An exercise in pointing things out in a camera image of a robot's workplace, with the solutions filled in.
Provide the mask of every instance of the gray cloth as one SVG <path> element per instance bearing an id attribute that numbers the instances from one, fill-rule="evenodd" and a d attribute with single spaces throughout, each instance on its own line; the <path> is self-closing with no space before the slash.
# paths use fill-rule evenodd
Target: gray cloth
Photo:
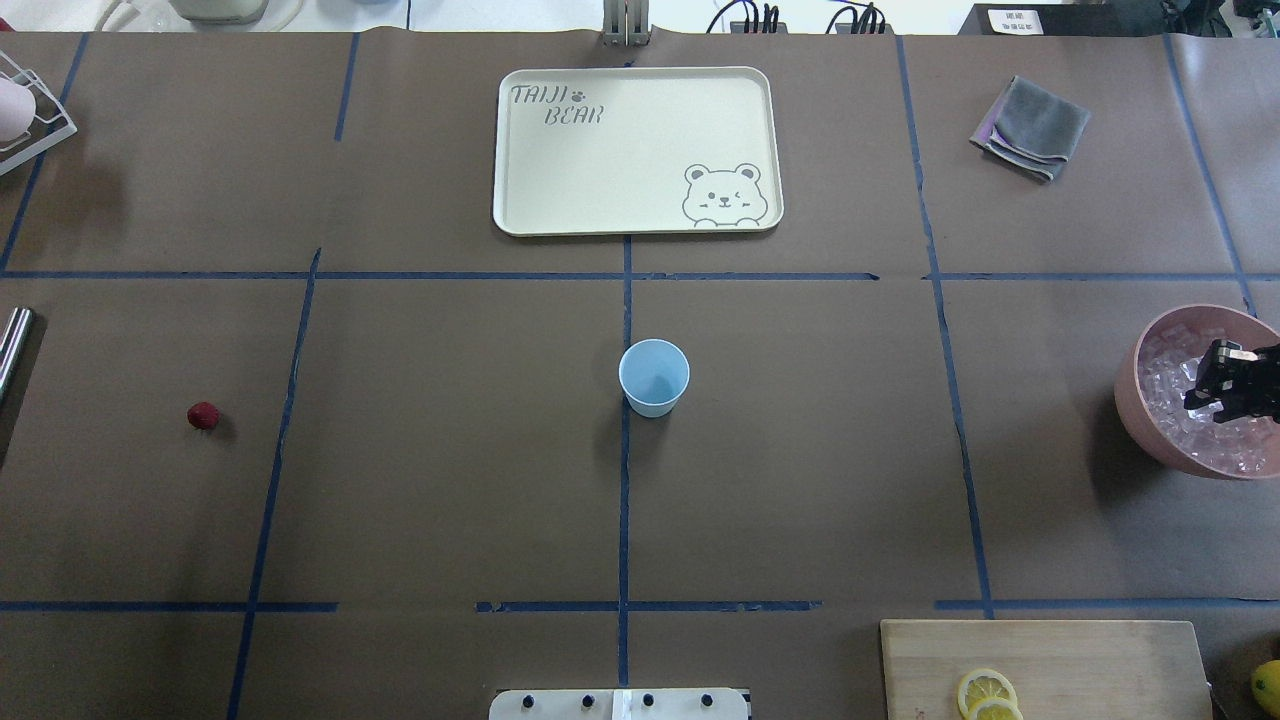
<path id="1" fill-rule="evenodd" d="M 969 142 L 1048 182 L 1080 142 L 1089 111 L 1014 76 Z"/>

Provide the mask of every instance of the metal rod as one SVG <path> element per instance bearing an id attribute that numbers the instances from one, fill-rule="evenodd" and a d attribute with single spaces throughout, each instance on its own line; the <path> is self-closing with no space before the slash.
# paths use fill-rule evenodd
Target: metal rod
<path id="1" fill-rule="evenodd" d="M 18 357 L 22 355 L 22 343 L 27 340 L 27 331 L 36 314 L 31 307 L 14 307 L 9 314 L 9 323 L 4 328 L 0 340 L 0 402 L 4 402 L 5 392 L 9 389 L 9 380 L 13 379 L 13 370 L 18 366 Z"/>

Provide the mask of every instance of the blue cup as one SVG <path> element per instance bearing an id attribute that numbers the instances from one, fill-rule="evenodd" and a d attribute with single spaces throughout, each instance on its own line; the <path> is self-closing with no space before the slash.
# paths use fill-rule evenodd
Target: blue cup
<path id="1" fill-rule="evenodd" d="M 622 354 L 618 382 L 632 410 L 660 418 L 671 413 L 689 387 L 689 360 L 664 340 L 641 340 Z"/>

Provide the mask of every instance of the yellow lemon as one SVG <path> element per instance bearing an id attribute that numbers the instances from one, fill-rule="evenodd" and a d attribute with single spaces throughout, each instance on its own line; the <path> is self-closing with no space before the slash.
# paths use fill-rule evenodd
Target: yellow lemon
<path id="1" fill-rule="evenodd" d="M 1253 688 L 1253 700 L 1258 701 L 1262 710 L 1272 717 L 1280 717 L 1280 660 L 1258 665 L 1249 687 Z"/>
<path id="2" fill-rule="evenodd" d="M 991 667 L 978 667 L 960 679 L 960 685 L 956 687 L 956 705 L 960 706 L 961 717 L 969 717 L 973 708 L 988 698 L 1006 700 L 1009 705 L 1014 706 L 1014 710 L 1018 708 L 1018 693 L 1014 692 L 1014 684 L 1009 682 L 1009 678 Z M 992 715 L 983 720 L 1000 717 L 1000 715 Z"/>
<path id="3" fill-rule="evenodd" d="M 1023 720 L 1023 714 L 1002 697 L 988 697 L 973 706 L 965 720 Z"/>

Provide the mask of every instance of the bear face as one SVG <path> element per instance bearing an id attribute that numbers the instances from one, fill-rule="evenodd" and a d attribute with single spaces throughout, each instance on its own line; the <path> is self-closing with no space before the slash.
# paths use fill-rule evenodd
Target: bear face
<path id="1" fill-rule="evenodd" d="M 760 169 L 742 163 L 732 170 L 690 165 L 685 170 L 689 195 L 685 215 L 694 227 L 760 227 L 769 204 L 760 193 Z"/>

